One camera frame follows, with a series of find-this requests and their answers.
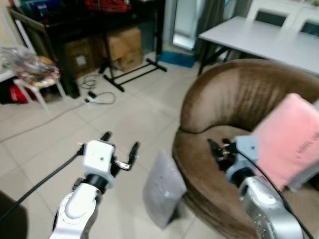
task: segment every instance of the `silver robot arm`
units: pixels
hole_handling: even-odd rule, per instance
[[[115,146],[107,142],[110,136],[108,132],[101,140],[93,140],[83,146],[86,178],[79,178],[73,192],[63,199],[50,239],[88,239],[106,189],[114,187],[115,177],[120,170],[131,170],[139,143],[134,144],[128,163],[123,163],[114,155]]]
[[[289,213],[277,192],[266,181],[255,176],[255,167],[240,153],[257,161],[257,139],[238,136],[233,142],[225,139],[224,149],[208,140],[219,168],[226,173],[230,183],[239,188],[240,201],[252,219],[260,239],[303,239],[296,218]]]

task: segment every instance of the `gray pouch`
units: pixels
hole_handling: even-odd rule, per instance
[[[161,149],[143,189],[146,211],[161,229],[168,225],[185,192],[185,183],[174,160]]]

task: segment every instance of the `pink towel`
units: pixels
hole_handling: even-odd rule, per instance
[[[319,160],[319,113],[297,94],[288,94],[252,134],[257,163],[280,190]]]

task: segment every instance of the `brown armchair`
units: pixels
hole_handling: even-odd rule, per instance
[[[236,239],[257,238],[242,209],[237,188],[211,156],[207,139],[249,134],[286,96],[309,102],[319,97],[319,79],[267,60],[235,60],[202,74],[186,94],[173,157],[187,185],[186,203],[204,221]],[[305,185],[284,191],[294,212],[314,234],[319,225],[319,192]]]

